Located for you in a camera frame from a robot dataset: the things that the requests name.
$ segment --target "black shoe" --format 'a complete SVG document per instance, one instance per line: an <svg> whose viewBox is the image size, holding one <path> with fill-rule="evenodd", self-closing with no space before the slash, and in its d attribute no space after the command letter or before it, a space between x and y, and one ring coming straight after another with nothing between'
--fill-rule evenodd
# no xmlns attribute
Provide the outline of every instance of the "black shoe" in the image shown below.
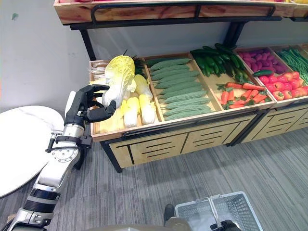
<svg viewBox="0 0 308 231"><path fill-rule="evenodd" d="M172 204L168 204L165 207L165 212L164 212L164 224L166 223L167 220L169 220L171 217L174 217L174 207Z"/></svg>

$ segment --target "marble tabletop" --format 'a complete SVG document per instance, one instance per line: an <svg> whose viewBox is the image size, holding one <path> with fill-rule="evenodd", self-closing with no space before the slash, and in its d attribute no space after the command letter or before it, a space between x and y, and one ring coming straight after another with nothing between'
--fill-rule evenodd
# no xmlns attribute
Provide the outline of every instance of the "marble tabletop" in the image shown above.
<svg viewBox="0 0 308 231"><path fill-rule="evenodd" d="M63 118L43 106L15 108L0 114L0 198L36 176L48 162L51 130L63 130Z"/></svg>

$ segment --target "green vegetable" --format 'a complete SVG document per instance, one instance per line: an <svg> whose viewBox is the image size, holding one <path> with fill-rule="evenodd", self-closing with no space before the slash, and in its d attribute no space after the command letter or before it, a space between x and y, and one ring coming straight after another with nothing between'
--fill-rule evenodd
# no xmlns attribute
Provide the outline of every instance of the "green vegetable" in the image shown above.
<svg viewBox="0 0 308 231"><path fill-rule="evenodd" d="M174 57L150 59L150 60L146 61L146 64L148 66L153 66L156 63L166 61L166 60L174 60Z"/></svg>
<svg viewBox="0 0 308 231"><path fill-rule="evenodd" d="M242 71L246 70L246 68L245 68L243 62L241 61L241 59L240 59L239 57L237 57L236 55L235 55L234 57L236 58L237 62L239 63L240 69L241 69Z"/></svg>
<svg viewBox="0 0 308 231"><path fill-rule="evenodd" d="M308 60L302 56L298 49L289 48L281 52L276 52L286 64L294 71L300 73L300 77L308 84Z"/></svg>
<svg viewBox="0 0 308 231"><path fill-rule="evenodd" d="M234 66L236 67L236 68L240 68L240 64L238 63L238 61L237 61L237 58L236 58L236 55L230 55L230 59L231 59L231 61L234 63Z"/></svg>
<svg viewBox="0 0 308 231"><path fill-rule="evenodd" d="M165 108L166 109L173 109L177 107L182 107L185 105L194 105L194 104L208 104L210 100L208 98L194 98L189 100L183 100L178 102L169 103Z"/></svg>
<svg viewBox="0 0 308 231"><path fill-rule="evenodd" d="M190 112L190 111L201 110L201 109L207 109L208 111L211 111L211 108L209 106L202 105L202 104L193 104L193 105L187 105L187 106L182 106L182 107L171 109L163 113L163 115L171 116L171 115L175 115L175 114L182 113L182 112Z"/></svg>
<svg viewBox="0 0 308 231"><path fill-rule="evenodd" d="M222 58L219 55L213 56L213 59L217 63L217 65L218 64L222 65Z"/></svg>
<svg viewBox="0 0 308 231"><path fill-rule="evenodd" d="M224 45L220 44L220 43L215 43L215 47L217 50L224 52L226 54L233 54L233 51L230 50L229 48L225 47Z"/></svg>
<svg viewBox="0 0 308 231"><path fill-rule="evenodd" d="M258 76L270 76L274 74L273 71L265 70L265 71L257 71L253 73L253 77L258 77Z"/></svg>
<svg viewBox="0 0 308 231"><path fill-rule="evenodd" d="M209 46L202 46L202 48L203 48L204 50L217 51L216 49L211 48L211 47L209 47Z"/></svg>
<svg viewBox="0 0 308 231"><path fill-rule="evenodd" d="M212 111L209 111L208 109L201 109L201 110L195 110L195 111L190 111L190 112L181 112L175 115L168 116L167 118L165 118L165 120L169 121L173 119L181 119L181 118L190 117L190 116L207 114L210 112Z"/></svg>
<svg viewBox="0 0 308 231"><path fill-rule="evenodd" d="M160 74L160 73L169 73L170 71L174 71L174 70L189 70L189 67L187 65L175 65L175 66L168 66L168 67L165 67L165 68L162 68L160 70L157 70L157 71L153 71L151 73L152 76L155 76L157 74Z"/></svg>
<svg viewBox="0 0 308 231"><path fill-rule="evenodd" d="M207 65L207 63L204 63L204 65L205 65L205 73L203 74L205 74L207 77L210 77L211 75L210 67Z"/></svg>
<svg viewBox="0 0 308 231"><path fill-rule="evenodd" d="M217 64L216 64L216 63L214 63L213 68L214 68L214 72L215 72L215 74L216 74L216 75L219 75L219 68L218 68L218 66L217 66Z"/></svg>
<svg viewBox="0 0 308 231"><path fill-rule="evenodd" d="M196 60L196 63L198 64L198 66L200 67L201 70L205 70L205 60L203 58L201 58L200 56L196 56L194 57L194 59Z"/></svg>
<svg viewBox="0 0 308 231"><path fill-rule="evenodd" d="M207 65L209 65L209 66L214 66L215 65L215 62L214 62L214 60L211 57L206 56L205 57L205 61L206 61Z"/></svg>
<svg viewBox="0 0 308 231"><path fill-rule="evenodd" d="M233 77L234 76L234 70L233 70L232 66L229 63L224 63L223 66L226 69L227 75L230 76L230 77Z"/></svg>
<svg viewBox="0 0 308 231"><path fill-rule="evenodd" d="M169 92L174 92L174 91L179 91L179 90L182 90L182 89L185 89L185 88L189 88L189 87L195 87L195 86L201 86L201 83L199 82L187 82L187 83L178 83L178 84L175 84L173 85L172 87L169 87L169 88L166 88L164 90L162 90L160 92L161 95L164 95L166 93L169 93Z"/></svg>
<svg viewBox="0 0 308 231"><path fill-rule="evenodd" d="M204 49L196 49L191 51L192 55L219 55L217 50L204 50Z"/></svg>
<svg viewBox="0 0 308 231"><path fill-rule="evenodd" d="M185 82L191 82L191 81L194 81L195 78L179 78L177 80L172 80L172 81L167 81L167 82L164 82L164 83L159 83L157 85L155 85L154 87L156 89L166 89L166 88L169 88L177 83L185 83Z"/></svg>
<svg viewBox="0 0 308 231"><path fill-rule="evenodd" d="M150 68L150 70L151 70L151 71L156 71L156 70L159 70L159 69L168 67L168 66L179 65L179 64L185 64L185 63L187 63L187 62L189 62L189 61L190 61L190 59L188 59L188 58L166 60L166 61L162 61L162 62L159 62L159 63L154 64L154 65Z"/></svg>
<svg viewBox="0 0 308 231"><path fill-rule="evenodd" d="M193 99L193 98L203 97L205 95L206 95L206 91L200 90L200 91L191 92L191 93L187 93L187 94L183 94L183 95L172 96L172 97L166 99L165 103L173 103L173 102L177 102L177 101L189 100L189 99Z"/></svg>
<svg viewBox="0 0 308 231"><path fill-rule="evenodd" d="M227 54L220 54L221 58L225 61L229 61L230 60L230 57L227 55Z"/></svg>
<svg viewBox="0 0 308 231"><path fill-rule="evenodd" d="M210 73L211 74L214 74L215 72L214 72L214 69L212 68L212 67L209 67L209 69L210 69Z"/></svg>
<svg viewBox="0 0 308 231"><path fill-rule="evenodd" d="M182 94L186 94L186 93L190 93L190 92L195 92L195 91L200 91L200 90L202 90L202 86L201 85L190 87L190 88L185 88L185 89L182 89L182 90L173 91L173 92L170 92L170 93L166 93L166 94L162 95L160 98L161 99L168 99L168 98L170 98L172 96L182 95Z"/></svg>
<svg viewBox="0 0 308 231"><path fill-rule="evenodd" d="M183 70L183 69L173 70L173 71L169 71L169 72L163 72L163 73L159 73L155 76L152 76L152 80L156 81L156 80L160 80L162 78L166 78L166 77L169 77L169 76L179 75L179 74L184 74L184 73L189 73L189 72L190 72L190 70Z"/></svg>
<svg viewBox="0 0 308 231"><path fill-rule="evenodd" d="M158 83L165 83L165 82L172 81L172 80L177 80L177 79L180 79L180 78L193 78L193 79L196 79L195 77L198 76L198 75L199 75L198 71L190 71L190 72L187 72L187 73L182 73L182 74L178 74L178 75L164 77L164 78L160 79L158 81Z"/></svg>

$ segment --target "cucumber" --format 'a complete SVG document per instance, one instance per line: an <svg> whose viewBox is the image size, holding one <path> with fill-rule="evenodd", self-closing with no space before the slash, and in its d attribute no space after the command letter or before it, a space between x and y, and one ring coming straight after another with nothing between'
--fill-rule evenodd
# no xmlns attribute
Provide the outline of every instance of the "cucumber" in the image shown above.
<svg viewBox="0 0 308 231"><path fill-rule="evenodd" d="M191 51L192 55L219 55L219 52L216 50L204 50L204 49L196 49Z"/></svg>
<svg viewBox="0 0 308 231"><path fill-rule="evenodd" d="M214 62L214 60L211 57L206 56L205 57L205 61L206 61L207 65L209 65L209 66L214 66L215 65L215 62Z"/></svg>
<svg viewBox="0 0 308 231"><path fill-rule="evenodd" d="M211 48L211 47L209 47L209 46L202 46L202 48L203 48L204 50L217 51L216 49Z"/></svg>
<svg viewBox="0 0 308 231"><path fill-rule="evenodd" d="M205 69L205 65L204 65L204 59L201 58L200 56L196 56L194 58L196 60L196 63L198 64L198 66L200 67L201 70L204 70Z"/></svg>
<svg viewBox="0 0 308 231"><path fill-rule="evenodd" d="M232 66L229 63L225 63L225 64L223 64L223 66L226 69L227 75L230 76L230 77L233 77L234 76L234 73L233 73L234 70L233 70Z"/></svg>
<svg viewBox="0 0 308 231"><path fill-rule="evenodd" d="M258 77L258 76L270 76L273 75L274 72L273 71L269 71L269 70L264 70L264 71L257 71L255 73L252 74L253 77Z"/></svg>
<svg viewBox="0 0 308 231"><path fill-rule="evenodd" d="M239 75L240 77L243 77L243 74L242 74L242 72L241 72L239 69L234 68L234 71L235 71L235 73L236 73L237 75Z"/></svg>
<svg viewBox="0 0 308 231"><path fill-rule="evenodd" d="M211 70L210 70L210 67L207 65L207 63L205 63L205 75L207 77L210 77L211 75Z"/></svg>
<svg viewBox="0 0 308 231"><path fill-rule="evenodd" d="M216 74L216 75L219 75L219 68L218 68L218 66L217 66L217 64L216 64L216 63L214 63L213 68L214 68L214 72L215 72L215 74Z"/></svg>
<svg viewBox="0 0 308 231"><path fill-rule="evenodd" d="M223 74L226 73L226 69L224 68L224 66L222 64L217 64L218 69L219 69L219 73Z"/></svg>
<svg viewBox="0 0 308 231"><path fill-rule="evenodd" d="M213 59L214 59L214 61L215 61L217 64L222 65L222 59L220 58L219 55L213 56Z"/></svg>
<svg viewBox="0 0 308 231"><path fill-rule="evenodd" d="M220 43L215 43L215 47L217 50L224 52L226 54L233 54L233 51L230 50L229 48L225 47L224 45L220 44Z"/></svg>
<svg viewBox="0 0 308 231"><path fill-rule="evenodd" d="M237 57L237 55L235 55L234 57L237 59L237 62L240 65L240 69L244 71L246 68L245 68L243 62L241 61L241 59L239 57Z"/></svg>
<svg viewBox="0 0 308 231"><path fill-rule="evenodd" d="M225 60L225 61L229 61L229 60L230 60L230 57L229 57L227 54L222 54L222 53L220 53L220 56L221 56L221 58L222 58L223 60Z"/></svg>
<svg viewBox="0 0 308 231"><path fill-rule="evenodd" d="M231 61L234 63L234 66L235 66L236 68L240 68L240 64L238 63L238 61L237 61L237 59L236 59L236 55L234 55L234 54L230 55L230 59L231 59Z"/></svg>
<svg viewBox="0 0 308 231"><path fill-rule="evenodd" d="M214 72L214 69L212 68L212 67L209 67L210 68L210 73L211 74L214 74L215 72Z"/></svg>

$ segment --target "cable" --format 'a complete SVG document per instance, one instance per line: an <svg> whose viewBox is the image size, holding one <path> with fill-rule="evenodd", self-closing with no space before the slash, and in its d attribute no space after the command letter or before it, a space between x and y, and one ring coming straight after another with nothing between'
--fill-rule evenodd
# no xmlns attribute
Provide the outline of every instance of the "cable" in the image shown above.
<svg viewBox="0 0 308 231"><path fill-rule="evenodd" d="M7 231L8 227L11 225L12 222L13 222L13 219L10 220L8 223L6 223L6 225L0 231Z"/></svg>

